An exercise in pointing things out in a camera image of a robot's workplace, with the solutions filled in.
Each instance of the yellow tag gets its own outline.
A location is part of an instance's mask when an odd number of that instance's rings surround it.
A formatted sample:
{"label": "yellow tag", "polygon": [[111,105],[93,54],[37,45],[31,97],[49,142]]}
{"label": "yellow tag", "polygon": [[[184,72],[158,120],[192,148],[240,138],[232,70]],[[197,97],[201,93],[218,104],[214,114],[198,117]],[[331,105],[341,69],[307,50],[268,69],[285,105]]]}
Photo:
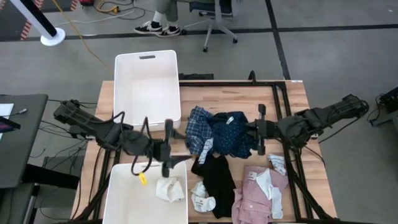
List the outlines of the yellow tag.
{"label": "yellow tag", "polygon": [[143,185],[146,185],[146,184],[147,184],[147,179],[145,178],[145,175],[144,175],[143,172],[139,173],[139,179],[141,180],[141,183],[142,183]]}

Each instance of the black desk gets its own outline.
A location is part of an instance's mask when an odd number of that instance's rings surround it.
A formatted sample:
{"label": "black desk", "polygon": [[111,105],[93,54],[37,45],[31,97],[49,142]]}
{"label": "black desk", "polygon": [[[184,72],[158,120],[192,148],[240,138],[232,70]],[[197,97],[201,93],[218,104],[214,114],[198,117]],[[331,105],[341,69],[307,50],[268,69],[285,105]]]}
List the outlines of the black desk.
{"label": "black desk", "polygon": [[10,224],[23,222],[34,183],[77,188],[79,177],[27,163],[47,98],[47,95],[0,96],[0,103],[14,104],[12,114],[27,109],[26,113],[9,118],[20,124],[21,129],[3,133],[0,139],[0,223],[7,223],[8,219]]}
{"label": "black desk", "polygon": [[21,184],[47,98],[47,95],[0,96],[0,103],[14,104],[12,114],[27,109],[26,113],[9,118],[20,124],[21,129],[4,133],[0,139],[0,188]]}

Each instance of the pole base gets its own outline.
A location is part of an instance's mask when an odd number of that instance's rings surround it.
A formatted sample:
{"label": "pole base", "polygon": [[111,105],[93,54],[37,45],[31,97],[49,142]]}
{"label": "pole base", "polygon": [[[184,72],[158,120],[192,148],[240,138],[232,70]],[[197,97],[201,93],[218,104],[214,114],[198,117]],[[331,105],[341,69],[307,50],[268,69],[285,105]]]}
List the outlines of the pole base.
{"label": "pole base", "polygon": [[57,34],[54,37],[52,37],[51,39],[48,39],[44,36],[42,36],[40,38],[40,41],[43,45],[45,45],[47,47],[52,47],[52,46],[60,44],[63,40],[65,40],[65,37],[66,37],[65,31],[58,27],[56,27],[55,29],[57,30]]}

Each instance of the gray pants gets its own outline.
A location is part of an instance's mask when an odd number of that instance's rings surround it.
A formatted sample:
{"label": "gray pants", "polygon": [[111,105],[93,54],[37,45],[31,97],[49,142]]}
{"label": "gray pants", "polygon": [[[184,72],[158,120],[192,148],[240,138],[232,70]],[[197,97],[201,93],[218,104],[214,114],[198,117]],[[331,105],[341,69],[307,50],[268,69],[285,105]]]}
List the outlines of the gray pants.
{"label": "gray pants", "polygon": [[155,0],[156,11],[160,14],[166,14],[169,22],[176,22],[178,20],[177,2],[203,2],[214,3],[214,0]]}

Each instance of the office chair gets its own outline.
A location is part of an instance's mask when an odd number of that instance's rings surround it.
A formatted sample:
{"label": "office chair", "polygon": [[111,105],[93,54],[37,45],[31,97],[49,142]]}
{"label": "office chair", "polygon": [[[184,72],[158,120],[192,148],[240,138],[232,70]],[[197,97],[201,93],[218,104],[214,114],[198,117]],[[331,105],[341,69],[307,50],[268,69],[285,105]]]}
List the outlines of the office chair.
{"label": "office chair", "polygon": [[182,31],[182,35],[187,33],[187,27],[195,26],[204,22],[209,22],[207,36],[205,44],[203,46],[203,52],[207,52],[208,50],[207,44],[209,42],[209,38],[214,26],[217,26],[219,30],[232,37],[234,44],[238,43],[238,37],[234,33],[232,33],[227,27],[225,27],[225,25],[223,24],[223,19],[233,19],[234,16],[237,16],[240,11],[241,1],[242,0],[215,0],[215,3],[190,2],[190,12],[199,11],[199,16],[209,16],[210,19],[185,26],[184,30]]}

